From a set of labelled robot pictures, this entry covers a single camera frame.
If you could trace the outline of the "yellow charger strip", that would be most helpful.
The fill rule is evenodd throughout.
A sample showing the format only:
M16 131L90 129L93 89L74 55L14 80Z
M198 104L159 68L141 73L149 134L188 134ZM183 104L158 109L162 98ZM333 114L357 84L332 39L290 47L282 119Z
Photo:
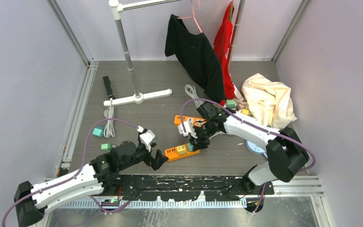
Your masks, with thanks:
M186 145L180 145L176 147L176 151L177 154L181 156L188 153L188 147Z

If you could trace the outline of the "round blue socket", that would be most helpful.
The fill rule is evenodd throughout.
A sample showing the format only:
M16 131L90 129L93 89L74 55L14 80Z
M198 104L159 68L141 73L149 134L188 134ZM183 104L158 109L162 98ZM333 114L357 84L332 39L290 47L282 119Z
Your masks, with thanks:
M247 150L253 154L266 156L266 151L264 149L262 149L261 147L259 147L258 145L254 144L253 142L246 140L245 146L246 146Z

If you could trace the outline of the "yellow charger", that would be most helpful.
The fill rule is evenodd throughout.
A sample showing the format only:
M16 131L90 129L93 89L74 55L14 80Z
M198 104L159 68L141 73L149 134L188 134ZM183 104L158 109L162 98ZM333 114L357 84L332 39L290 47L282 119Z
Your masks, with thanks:
M247 115L247 116L251 116L250 111L249 111L249 110L247 110L247 109L241 109L241 110L240 110L240 113L242 113L242 114L244 114L244 115Z

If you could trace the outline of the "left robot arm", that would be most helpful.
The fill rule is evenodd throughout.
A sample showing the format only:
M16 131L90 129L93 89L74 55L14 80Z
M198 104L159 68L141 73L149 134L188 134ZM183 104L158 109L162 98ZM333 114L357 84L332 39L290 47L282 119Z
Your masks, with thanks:
M119 189L117 177L120 171L140 162L157 170L166 161L168 157L161 150L158 149L156 156L152 157L144 144L135 145L126 141L97 156L85 164L81 171L44 183L22 182L14 197L18 225L31 226L59 206L85 196L114 195Z

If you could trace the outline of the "orange power strip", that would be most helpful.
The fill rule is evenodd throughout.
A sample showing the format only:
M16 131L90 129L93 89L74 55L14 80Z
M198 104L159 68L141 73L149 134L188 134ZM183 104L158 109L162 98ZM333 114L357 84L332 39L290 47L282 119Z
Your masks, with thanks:
M166 149L165 150L165 156L168 157L168 161L169 162L172 162L172 161L176 161L176 160L179 160L179 159L182 159L182 158L186 158L186 157L190 157L190 156L193 156L193 155L197 155L200 153L200 149L198 150L195 150L193 152L189 152L187 154L184 154L184 155L181 155L179 156L177 154L177 151L176 151L176 147L173 147L173 148L169 148L169 149Z
M176 115L173 122L175 125L180 125L184 121L187 121L190 124L192 124L193 126L197 126L197 127L200 127L201 125L206 123L205 119L202 119L202 118L189 117L189 116L183 116L181 118L180 115Z

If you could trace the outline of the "teal USB charger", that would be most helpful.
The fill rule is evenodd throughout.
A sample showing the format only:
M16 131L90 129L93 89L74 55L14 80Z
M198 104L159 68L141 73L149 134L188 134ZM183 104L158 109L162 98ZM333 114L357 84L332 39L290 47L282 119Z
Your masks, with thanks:
M103 126L95 126L92 135L102 138L104 136L104 127Z

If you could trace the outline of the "green charger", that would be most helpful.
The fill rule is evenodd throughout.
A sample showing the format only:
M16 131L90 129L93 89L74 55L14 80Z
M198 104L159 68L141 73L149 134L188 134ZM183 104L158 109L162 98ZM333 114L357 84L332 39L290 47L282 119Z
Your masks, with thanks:
M236 103L233 99L227 99L225 100L225 107L229 109L235 109Z
M106 143L106 144L101 145L101 150L102 151L111 151L112 148L113 148L113 145L110 144L110 143Z

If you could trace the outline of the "black power strip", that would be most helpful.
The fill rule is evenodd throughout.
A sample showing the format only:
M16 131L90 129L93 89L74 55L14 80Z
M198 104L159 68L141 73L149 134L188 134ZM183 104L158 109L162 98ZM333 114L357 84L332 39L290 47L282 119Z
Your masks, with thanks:
M109 76L104 76L103 77L103 82L104 82L104 87L105 87L105 91L107 94L107 97L109 99L115 99L114 93L113 93L113 89L112 89L112 85L111 85L111 81L109 79Z

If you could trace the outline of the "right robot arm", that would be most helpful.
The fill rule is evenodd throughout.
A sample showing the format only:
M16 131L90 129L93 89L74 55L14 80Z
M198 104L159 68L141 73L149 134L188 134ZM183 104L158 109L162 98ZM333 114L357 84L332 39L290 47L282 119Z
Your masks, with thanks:
M288 183L310 160L300 146L296 132L286 127L273 129L259 124L254 118L233 110L222 110L210 102L197 108L205 123L193 127L190 143L193 150L207 148L217 133L238 136L264 150L267 162L256 165L244 175L244 190L256 194L264 183L280 180Z

